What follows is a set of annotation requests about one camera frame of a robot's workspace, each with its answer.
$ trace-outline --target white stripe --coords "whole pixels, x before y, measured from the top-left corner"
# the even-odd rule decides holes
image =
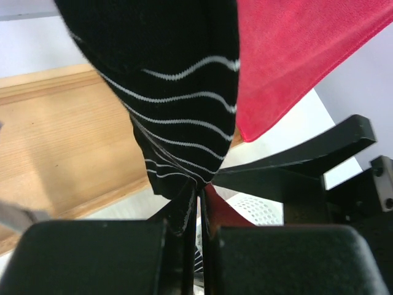
[[[202,262],[203,262],[203,260],[201,260],[200,262],[196,263],[196,264],[194,265],[194,267],[197,266],[199,263],[202,263]]]
[[[165,159],[164,157],[162,157],[155,149],[153,149],[153,151],[154,151],[154,153],[155,153],[159,158],[161,158],[161,159],[164,160],[165,162],[171,163],[169,160],[167,160],[167,159]],[[202,179],[202,181],[203,181],[204,183],[206,183],[206,184],[209,183],[209,182],[207,182],[206,180],[204,180],[204,178],[203,178],[202,176],[200,176],[199,174],[197,174],[197,173],[195,173],[195,172],[193,172],[193,171],[191,171],[191,170],[188,170],[188,169],[184,168],[183,166],[180,166],[180,165],[179,165],[179,169],[183,169],[184,171],[187,171],[188,173],[194,174],[195,176],[197,176],[197,177],[199,177],[200,179]],[[198,183],[198,181],[197,181],[194,177],[192,177],[192,176],[190,176],[190,175],[188,175],[188,177],[191,178],[191,179],[193,179],[193,180],[195,181],[195,183]]]
[[[147,139],[148,139],[157,149],[159,149],[165,156],[167,156],[167,157],[172,157],[172,158],[174,158],[174,159],[176,159],[176,160],[178,160],[178,161],[187,163],[187,164],[189,164],[189,165],[191,165],[191,166],[194,166],[194,167],[197,167],[197,168],[199,168],[199,169],[205,170],[205,171],[210,172],[210,173],[212,173],[212,174],[216,174],[216,173],[220,170],[220,168],[218,168],[216,171],[211,171],[211,170],[209,170],[209,169],[207,169],[207,168],[205,168],[205,167],[199,166],[199,165],[197,165],[197,164],[195,164],[195,163],[193,163],[193,162],[189,162],[189,161],[187,161],[187,160],[184,160],[184,159],[182,159],[182,158],[178,158],[178,157],[172,155],[170,152],[164,150],[164,149],[163,149],[161,146],[159,146],[154,140],[152,140],[152,139],[150,138],[150,136],[147,135],[147,134],[145,133],[144,130],[146,130],[146,129],[145,129],[145,128],[144,128],[135,118],[134,118],[133,120],[134,120],[135,123],[139,126],[139,128],[140,128],[141,131],[142,131],[142,133],[145,134],[146,138],[147,138]],[[210,181],[204,180],[204,178],[203,178],[202,176],[200,176],[199,174],[197,174],[197,173],[195,173],[195,172],[193,172],[193,171],[191,171],[191,170],[188,170],[188,169],[184,168],[182,165],[180,165],[180,164],[178,164],[178,163],[176,163],[176,162],[172,162],[172,161],[170,161],[170,160],[168,160],[168,159],[162,157],[154,148],[153,148],[153,151],[154,151],[154,153],[155,153],[159,158],[161,158],[161,159],[164,160],[165,162],[168,162],[168,163],[171,163],[171,164],[175,164],[175,165],[179,166],[179,169],[183,169],[184,171],[187,171],[187,172],[189,172],[189,173],[191,173],[191,174],[196,175],[197,177],[199,177],[200,179],[202,179],[202,181],[203,181],[204,183],[206,183],[206,184],[207,184],[207,183],[210,183]],[[189,178],[192,178],[196,183],[198,183],[198,182],[196,181],[196,179],[193,178],[192,176],[189,175]]]
[[[231,71],[234,71],[234,72],[237,72],[240,69],[240,60],[239,59],[237,59],[235,61],[231,61],[226,57],[220,57],[220,56],[215,55],[215,56],[211,56],[211,57],[205,57],[204,59],[202,59],[198,63],[196,63],[193,66],[186,69],[185,71],[183,71],[179,74],[175,74],[175,75],[162,74],[162,73],[158,73],[155,71],[151,71],[149,69],[143,69],[142,71],[144,71],[147,74],[153,75],[157,78],[161,78],[161,79],[169,80],[169,81],[176,81],[176,80],[180,80],[180,79],[187,77],[189,74],[192,74],[197,69],[199,69],[209,63],[221,63],[224,66],[226,66],[228,69],[230,69]]]
[[[137,120],[135,120],[135,119],[133,119],[133,120],[137,123],[137,125],[139,125],[139,126],[141,125]],[[173,157],[172,154],[170,154],[169,152],[167,152],[166,150],[164,150],[164,149],[163,149],[162,147],[160,147],[154,140],[152,140],[152,139],[150,138],[149,135],[147,135],[146,133],[144,133],[144,131],[143,131],[142,129],[141,129],[141,131],[143,132],[143,134],[145,134],[146,138],[147,138],[147,139],[148,139],[157,149],[159,149],[165,156],[169,157],[169,156],[167,155],[167,154],[169,154],[171,157]],[[189,172],[189,173],[191,173],[191,174],[196,175],[197,177],[199,177],[200,179],[202,179],[202,181],[203,181],[204,183],[206,183],[206,184],[207,184],[207,183],[210,183],[210,181],[204,180],[204,178],[203,178],[202,176],[200,176],[199,174],[197,174],[197,173],[195,173],[195,172],[193,172],[193,171],[191,171],[191,170],[188,170],[188,169],[184,168],[183,166],[181,166],[180,164],[178,164],[178,163],[176,163],[176,162],[169,161],[168,159],[162,157],[154,148],[152,148],[152,149],[153,149],[154,153],[155,153],[159,158],[161,158],[162,160],[164,160],[165,162],[168,162],[168,163],[171,163],[171,164],[175,164],[176,166],[178,166],[178,169],[184,170],[184,171],[187,171],[187,172]],[[194,177],[192,177],[192,176],[190,176],[190,175],[188,175],[188,177],[191,178],[192,180],[194,180],[196,184],[198,184],[198,181],[197,181]]]
[[[120,89],[121,91],[127,93],[128,95],[131,95],[133,97],[135,97],[138,100],[142,100],[142,101],[147,101],[149,103],[169,103],[172,101],[177,101],[177,100],[187,100],[190,98],[198,98],[198,97],[209,97],[212,98],[214,100],[219,101],[220,103],[222,103],[225,106],[225,109],[230,112],[231,114],[235,114],[236,113],[236,105],[234,106],[230,106],[225,99],[214,93],[214,92],[210,92],[210,91],[200,91],[200,92],[196,92],[193,94],[186,94],[186,95],[181,95],[181,96],[173,96],[173,97],[168,97],[168,98],[149,98],[149,97],[145,97],[142,95],[139,95],[135,92],[132,92],[131,90],[128,90],[127,88],[124,88],[123,86],[119,85],[118,83],[116,83],[115,81],[111,80],[110,78],[108,78],[106,75],[104,75],[103,73],[101,73],[100,71],[98,71],[96,69],[96,71],[105,79],[107,80],[109,83],[111,83],[114,87]]]
[[[154,162],[153,160],[150,160],[150,159],[145,159],[145,162],[152,162],[152,163],[154,163],[157,167],[171,167],[171,168],[174,168],[174,169],[178,169],[177,167],[175,167],[175,166],[173,166],[173,165],[158,164],[158,163],[156,163],[156,162]]]
[[[208,152],[209,154],[211,154],[213,157],[216,157],[217,159],[220,159],[220,160],[225,159],[225,155],[224,155],[224,156],[218,155],[218,154],[216,154],[214,151],[212,151],[210,148],[208,148],[208,147],[206,147],[206,146],[203,146],[202,144],[198,144],[198,143],[185,143],[185,142],[183,142],[183,141],[168,140],[168,139],[166,139],[166,138],[160,137],[160,136],[158,136],[158,135],[152,133],[151,131],[149,131],[148,129],[146,129],[146,128],[145,128],[144,126],[142,126],[142,125],[141,125],[141,127],[142,127],[148,134],[150,134],[150,135],[152,135],[152,136],[158,138],[159,140],[164,141],[165,143],[174,144],[174,145],[176,145],[176,146],[187,146],[187,147],[190,147],[190,148],[193,147],[193,148],[201,149],[201,150],[203,150],[203,151]]]
[[[83,40],[80,38],[80,37],[78,37],[78,36],[76,36],[73,32],[71,32],[70,30],[68,30],[68,33],[69,33],[69,35],[73,38],[73,39],[75,39],[76,41],[78,41],[78,42],[83,42]]]
[[[151,173],[155,173],[155,176],[157,176],[158,178],[164,178],[164,177],[167,177],[169,175],[182,175],[182,176],[188,177],[184,173],[180,173],[180,172],[174,172],[174,173],[168,173],[168,174],[164,174],[164,175],[158,175],[157,171],[154,171],[154,170],[151,170],[151,169],[146,169],[146,171],[147,172],[151,172]]]
[[[174,119],[174,120],[157,120],[157,119],[151,119],[149,117],[146,117],[137,111],[135,111],[133,108],[131,108],[129,105],[127,105],[124,101],[122,101],[124,106],[130,110],[132,113],[136,114],[137,116],[141,117],[142,119],[145,119],[148,122],[156,123],[156,124],[194,124],[202,127],[206,127],[207,129],[213,130],[214,132],[218,133],[221,135],[225,140],[227,141],[232,141],[233,135],[227,135],[225,132],[223,132],[220,128],[217,126],[204,122],[204,121],[199,121],[199,120],[191,120],[191,119]]]
[[[218,168],[216,171],[211,171],[211,170],[209,170],[209,169],[207,169],[207,168],[205,168],[205,167],[199,166],[199,165],[197,165],[197,164],[195,164],[195,163],[193,163],[193,162],[184,160],[184,159],[182,159],[182,158],[178,158],[178,157],[176,157],[176,156],[170,154],[170,153],[167,152],[167,151],[165,151],[165,152],[168,153],[171,157],[173,157],[174,159],[176,159],[176,160],[178,160],[178,161],[180,161],[180,162],[187,163],[187,164],[189,164],[189,165],[191,165],[191,166],[197,167],[197,168],[199,168],[199,169],[201,169],[201,170],[204,170],[204,171],[206,171],[206,172],[209,172],[209,173],[211,173],[211,174],[216,174],[216,173],[220,170],[220,168]]]

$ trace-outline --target white wall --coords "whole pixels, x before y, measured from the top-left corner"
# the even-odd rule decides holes
[[[52,0],[1,0],[0,20],[58,15]]]
[[[87,61],[60,17],[0,22],[0,78]]]
[[[331,72],[315,90],[335,123],[351,114],[371,119],[378,143],[357,156],[363,169],[380,154],[393,158],[393,24]]]

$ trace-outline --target red fabric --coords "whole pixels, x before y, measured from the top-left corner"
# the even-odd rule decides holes
[[[215,235],[220,226],[250,227],[255,226],[233,209],[209,183],[206,193],[206,210],[209,218],[211,234]]]
[[[393,21],[393,0],[238,0],[236,123],[256,140]]]

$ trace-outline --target white mesh basket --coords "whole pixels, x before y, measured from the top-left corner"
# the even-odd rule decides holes
[[[256,226],[281,226],[283,225],[282,204],[266,200],[253,195],[236,194],[227,200],[241,216]],[[201,218],[196,220],[196,247],[202,253]]]

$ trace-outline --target wooden floor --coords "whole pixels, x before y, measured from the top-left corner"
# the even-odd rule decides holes
[[[128,113],[88,65],[0,79],[0,121],[2,201],[73,219],[149,185]],[[17,240],[0,227],[0,254]]]

